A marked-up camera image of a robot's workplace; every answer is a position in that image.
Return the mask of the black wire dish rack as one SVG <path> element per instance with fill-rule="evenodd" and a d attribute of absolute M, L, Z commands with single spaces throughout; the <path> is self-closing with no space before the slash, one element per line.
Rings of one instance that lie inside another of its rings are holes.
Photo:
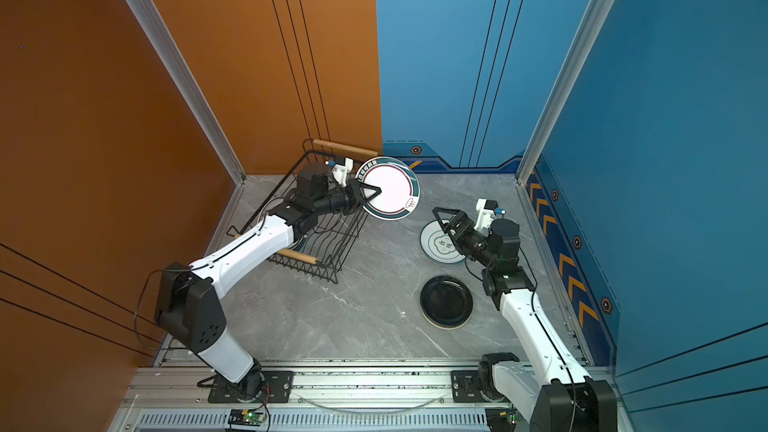
<path fill-rule="evenodd" d="M 353 213 L 342 212 L 344 188 L 334 181 L 325 161 L 336 156 L 352 158 L 354 169 L 347 185 L 358 184 L 355 173 L 378 152 L 318 138 L 305 140 L 302 149 L 302 156 L 274 185 L 256 211 L 243 225 L 230 226 L 226 235 L 235 238 L 252 228 L 262 230 L 261 222 L 266 215 L 277 213 L 293 228 L 293 241 L 268 260 L 336 284 L 367 214 L 362 207 Z"/>

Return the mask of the black plate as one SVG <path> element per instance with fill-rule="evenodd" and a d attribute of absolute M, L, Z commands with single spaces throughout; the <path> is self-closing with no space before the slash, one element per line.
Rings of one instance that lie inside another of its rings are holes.
<path fill-rule="evenodd" d="M 471 317 L 474 308 L 468 286 L 448 275 L 430 278 L 420 291 L 419 304 L 422 312 L 445 322 Z"/>

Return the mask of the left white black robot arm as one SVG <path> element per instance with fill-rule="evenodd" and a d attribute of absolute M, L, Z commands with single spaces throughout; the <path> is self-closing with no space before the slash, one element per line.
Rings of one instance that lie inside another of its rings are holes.
<path fill-rule="evenodd" d="M 258 265 L 310 232 L 328 214 L 355 212 L 382 193 L 347 168 L 305 166 L 292 189 L 252 229 L 189 265 L 160 273 L 155 323 L 181 342 L 244 400 L 263 397 L 262 367 L 227 328 L 221 300 Z"/>

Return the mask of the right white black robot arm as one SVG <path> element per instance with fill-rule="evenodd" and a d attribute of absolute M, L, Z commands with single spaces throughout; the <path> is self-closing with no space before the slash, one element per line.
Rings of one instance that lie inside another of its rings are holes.
<path fill-rule="evenodd" d="M 433 214 L 457 252 L 483 266 L 485 294 L 512 326 L 532 366 L 525 371 L 514 355 L 483 356 L 483 393 L 508 401 L 531 431 L 617 431 L 612 386 L 594 379 L 571 354 L 542 308 L 538 283 L 520 265 L 519 224 L 495 218 L 482 233 L 459 209 L 435 207 Z"/>

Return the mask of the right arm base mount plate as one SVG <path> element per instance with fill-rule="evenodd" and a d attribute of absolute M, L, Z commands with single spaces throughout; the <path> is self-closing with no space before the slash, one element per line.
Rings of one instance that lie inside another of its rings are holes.
<path fill-rule="evenodd" d="M 454 403 L 485 403 L 479 373 L 473 370 L 453 370 L 450 372 L 452 400 Z"/>

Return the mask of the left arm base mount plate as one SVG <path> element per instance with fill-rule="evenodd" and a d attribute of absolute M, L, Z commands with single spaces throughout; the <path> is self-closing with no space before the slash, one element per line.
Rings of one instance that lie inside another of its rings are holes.
<path fill-rule="evenodd" d="M 262 370 L 255 385 L 233 385 L 220 374 L 198 382 L 209 390 L 207 401 L 212 404 L 285 404 L 289 402 L 293 371 Z"/>

